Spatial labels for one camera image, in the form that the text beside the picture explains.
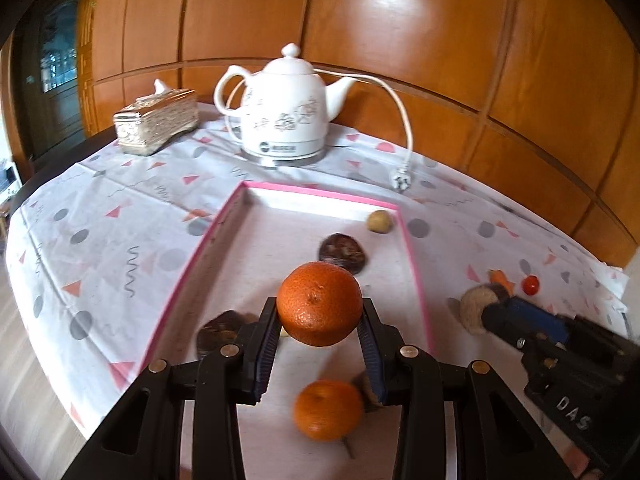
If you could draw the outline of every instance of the door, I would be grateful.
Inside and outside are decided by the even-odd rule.
[[[15,30],[20,137],[37,171],[84,140],[78,101],[78,0],[36,0]]]

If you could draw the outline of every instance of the teapot spout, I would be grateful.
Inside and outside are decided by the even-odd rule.
[[[353,77],[343,77],[326,88],[326,114],[330,121],[333,121],[342,110],[347,92],[356,81],[357,79]]]

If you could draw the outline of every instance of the lid knob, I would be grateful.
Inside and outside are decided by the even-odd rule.
[[[283,46],[280,52],[284,57],[298,57],[300,55],[300,48],[295,43],[289,43]]]

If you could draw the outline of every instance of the tray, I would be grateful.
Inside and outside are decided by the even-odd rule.
[[[370,232],[367,216],[387,210],[395,228]],[[220,210],[190,261],[162,317],[145,362],[196,359],[195,335],[225,310],[258,315],[268,296],[298,265],[313,261],[328,235],[341,232],[362,245],[368,263],[356,278],[380,319],[405,342],[428,350],[428,320],[408,234],[389,203],[303,187],[243,182]],[[367,413],[348,437],[355,459],[338,442],[313,442],[291,418],[299,391],[319,379],[351,381],[364,370],[355,331],[328,348],[280,339],[268,391],[257,406],[238,406],[248,479],[391,478],[400,410]],[[181,463],[191,464],[193,406],[185,408]]]

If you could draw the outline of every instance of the white lettering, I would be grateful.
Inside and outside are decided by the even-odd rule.
[[[580,422],[578,422],[578,424],[576,424],[577,428],[579,430],[586,430],[589,427],[589,423],[591,422],[591,417],[590,416],[584,416],[580,419]]]
[[[558,405],[556,406],[556,408],[560,411],[564,410],[567,406],[569,405],[569,397],[563,397],[562,399],[560,399],[560,402],[558,402]]]
[[[568,416],[572,421],[575,420],[575,416],[578,415],[578,408],[574,408],[572,409],[569,413],[567,413],[565,416]]]

